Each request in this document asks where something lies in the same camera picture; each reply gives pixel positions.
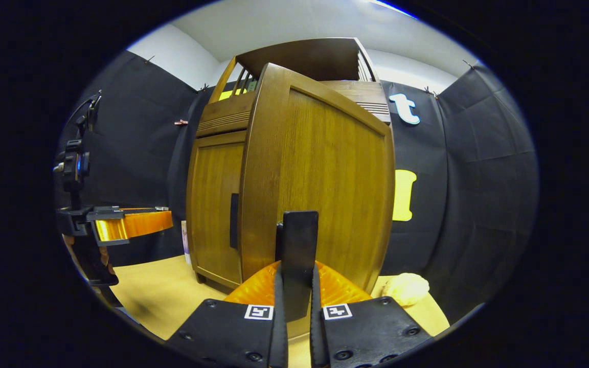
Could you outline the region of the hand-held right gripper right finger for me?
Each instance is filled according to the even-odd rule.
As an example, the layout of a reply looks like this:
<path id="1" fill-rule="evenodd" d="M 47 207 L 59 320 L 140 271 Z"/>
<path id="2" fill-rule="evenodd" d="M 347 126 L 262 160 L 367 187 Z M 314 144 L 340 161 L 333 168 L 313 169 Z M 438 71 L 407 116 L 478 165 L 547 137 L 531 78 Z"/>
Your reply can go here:
<path id="1" fill-rule="evenodd" d="M 329 266 L 315 264 L 311 286 L 313 367 L 384 367 L 433 341 L 390 296 L 366 295 Z"/>

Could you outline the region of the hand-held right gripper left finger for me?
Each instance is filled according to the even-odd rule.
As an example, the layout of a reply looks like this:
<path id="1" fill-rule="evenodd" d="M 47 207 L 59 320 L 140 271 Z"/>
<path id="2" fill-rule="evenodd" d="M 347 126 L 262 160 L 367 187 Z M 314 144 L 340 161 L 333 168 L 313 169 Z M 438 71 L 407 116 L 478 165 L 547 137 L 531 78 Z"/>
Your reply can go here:
<path id="1" fill-rule="evenodd" d="M 286 367 L 281 263 L 261 269 L 225 299 L 207 298 L 165 342 L 194 367 Z"/>

